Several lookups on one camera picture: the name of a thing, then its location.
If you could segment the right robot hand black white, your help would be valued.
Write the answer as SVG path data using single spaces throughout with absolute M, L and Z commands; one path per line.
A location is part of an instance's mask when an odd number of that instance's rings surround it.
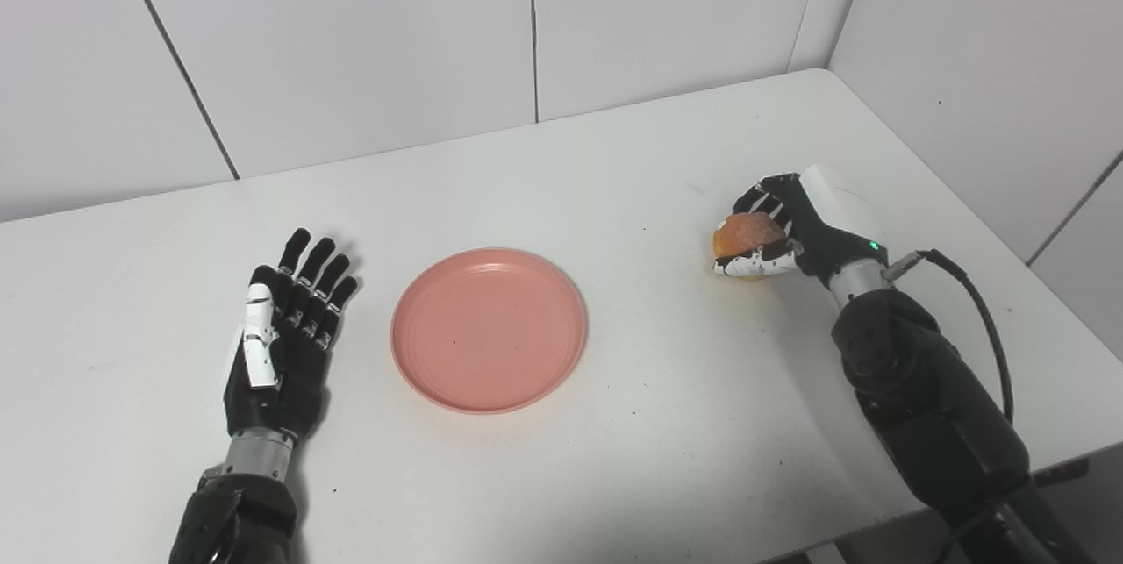
M 718 256 L 713 271 L 733 279 L 798 272 L 830 286 L 853 263 L 888 267 L 888 252 L 873 208 L 834 169 L 811 165 L 765 176 L 739 197 L 734 215 L 763 215 L 780 236 Z

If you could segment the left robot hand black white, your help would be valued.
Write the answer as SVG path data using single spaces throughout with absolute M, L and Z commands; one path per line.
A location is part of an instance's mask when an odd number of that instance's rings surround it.
M 230 437 L 264 428 L 298 443 L 320 424 L 343 309 L 360 286 L 350 264 L 332 238 L 298 228 L 276 267 L 255 269 L 223 392 Z

